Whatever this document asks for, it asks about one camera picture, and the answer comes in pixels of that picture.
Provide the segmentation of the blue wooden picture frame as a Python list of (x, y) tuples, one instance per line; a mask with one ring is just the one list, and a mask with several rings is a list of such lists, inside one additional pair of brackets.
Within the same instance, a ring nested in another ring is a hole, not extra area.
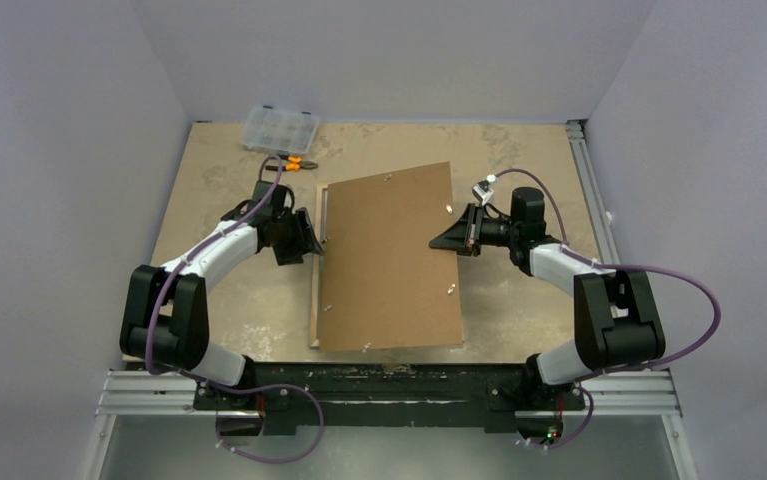
[[(313, 217), (313, 227), (317, 232), (322, 246), (328, 242), (326, 236), (326, 212), (328, 201), (328, 185), (319, 185), (316, 192), (316, 211)], [(324, 259), (315, 255), (312, 260), (312, 283), (311, 283), (311, 312), (309, 320), (309, 347), (319, 348), (319, 316), (325, 309), (322, 303), (322, 275), (324, 271)]]

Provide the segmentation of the brown cardboard backing board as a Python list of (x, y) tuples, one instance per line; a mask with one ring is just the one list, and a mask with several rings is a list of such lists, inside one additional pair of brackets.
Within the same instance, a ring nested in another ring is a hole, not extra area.
[(327, 186), (320, 350), (463, 343), (457, 256), (429, 246), (454, 223), (452, 205), (447, 162)]

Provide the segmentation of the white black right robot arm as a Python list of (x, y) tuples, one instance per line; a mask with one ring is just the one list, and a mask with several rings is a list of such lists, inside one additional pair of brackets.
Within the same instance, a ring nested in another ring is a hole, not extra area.
[(547, 232), (545, 197), (519, 187), (510, 212), (491, 217), (468, 204), (460, 218), (433, 238), (430, 248), (477, 257), (484, 246), (507, 249), (525, 275), (557, 287), (573, 299), (573, 338), (529, 359), (520, 392), (535, 407), (555, 399), (560, 385), (608, 367), (637, 365), (663, 356), (666, 339), (645, 272), (597, 267), (579, 260)]

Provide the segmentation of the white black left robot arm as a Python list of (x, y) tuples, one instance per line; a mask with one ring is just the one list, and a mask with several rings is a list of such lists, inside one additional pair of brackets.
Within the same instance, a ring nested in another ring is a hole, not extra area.
[(160, 266), (141, 265), (131, 274), (119, 347), (152, 370), (175, 369), (218, 385), (231, 408), (256, 399), (251, 360), (212, 341), (208, 295), (243, 261), (270, 249), (278, 265), (321, 255), (307, 209), (291, 188), (258, 181), (251, 198), (224, 214), (207, 237)]

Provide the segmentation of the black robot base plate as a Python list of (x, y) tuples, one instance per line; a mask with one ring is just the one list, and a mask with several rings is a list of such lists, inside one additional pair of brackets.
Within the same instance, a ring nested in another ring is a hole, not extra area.
[(586, 406), (569, 384), (542, 383), (532, 363), (259, 362), (235, 387), (199, 382), (194, 409), (251, 414), (265, 435), (299, 426), (480, 428), (553, 439)]

